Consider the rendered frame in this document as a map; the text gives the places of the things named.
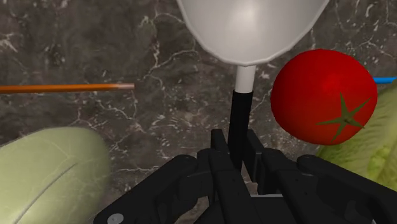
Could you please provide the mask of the green lettuce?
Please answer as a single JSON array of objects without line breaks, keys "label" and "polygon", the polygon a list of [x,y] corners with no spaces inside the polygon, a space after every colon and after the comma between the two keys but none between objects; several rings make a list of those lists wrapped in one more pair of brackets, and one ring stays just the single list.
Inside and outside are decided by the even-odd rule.
[{"label": "green lettuce", "polygon": [[382,89],[373,115],[348,141],[317,156],[397,192],[397,80]]}]

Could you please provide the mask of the pale green cabbage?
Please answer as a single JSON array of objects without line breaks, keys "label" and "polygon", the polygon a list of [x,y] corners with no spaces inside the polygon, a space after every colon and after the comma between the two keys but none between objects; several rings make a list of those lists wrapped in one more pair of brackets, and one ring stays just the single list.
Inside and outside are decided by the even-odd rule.
[{"label": "pale green cabbage", "polygon": [[89,224],[111,172],[86,128],[43,129],[0,146],[0,224]]}]

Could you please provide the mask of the red tomato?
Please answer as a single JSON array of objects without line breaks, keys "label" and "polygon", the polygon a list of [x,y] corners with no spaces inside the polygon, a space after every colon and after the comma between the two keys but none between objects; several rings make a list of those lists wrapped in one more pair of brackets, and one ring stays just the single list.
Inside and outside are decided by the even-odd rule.
[{"label": "red tomato", "polygon": [[276,122],[302,141],[340,144],[364,128],[377,86],[356,59],[335,50],[298,54],[279,71],[270,96]]}]

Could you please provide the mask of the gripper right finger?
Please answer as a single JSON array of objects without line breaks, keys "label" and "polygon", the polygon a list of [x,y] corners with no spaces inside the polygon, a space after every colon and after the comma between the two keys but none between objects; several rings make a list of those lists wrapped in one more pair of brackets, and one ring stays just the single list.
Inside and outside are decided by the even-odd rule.
[{"label": "gripper right finger", "polygon": [[247,132],[244,163],[260,195],[281,193],[297,224],[397,224],[397,192],[314,155],[292,161]]}]

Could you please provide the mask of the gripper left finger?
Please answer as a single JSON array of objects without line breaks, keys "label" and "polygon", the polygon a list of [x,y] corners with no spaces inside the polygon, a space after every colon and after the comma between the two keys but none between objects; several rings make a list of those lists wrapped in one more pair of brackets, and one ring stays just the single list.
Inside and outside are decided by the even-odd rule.
[{"label": "gripper left finger", "polygon": [[243,224],[248,190],[240,175],[246,130],[214,129],[211,146],[196,157],[178,155],[99,212],[93,224],[174,224],[207,197],[200,224]]}]

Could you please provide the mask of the white ladle with black handle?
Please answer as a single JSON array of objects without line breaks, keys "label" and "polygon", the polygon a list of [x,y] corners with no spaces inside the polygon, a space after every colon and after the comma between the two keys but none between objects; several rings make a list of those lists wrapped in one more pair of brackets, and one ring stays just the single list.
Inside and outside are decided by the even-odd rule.
[{"label": "white ladle with black handle", "polygon": [[200,46],[237,66],[228,147],[242,167],[256,67],[291,50],[314,26],[329,0],[176,0]]}]

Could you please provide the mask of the orange pencil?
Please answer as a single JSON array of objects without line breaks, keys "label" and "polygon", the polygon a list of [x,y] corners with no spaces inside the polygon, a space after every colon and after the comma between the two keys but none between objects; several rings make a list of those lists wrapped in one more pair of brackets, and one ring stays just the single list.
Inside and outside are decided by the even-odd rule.
[{"label": "orange pencil", "polygon": [[134,83],[101,83],[75,85],[7,85],[0,86],[0,94],[133,90],[134,87]]}]

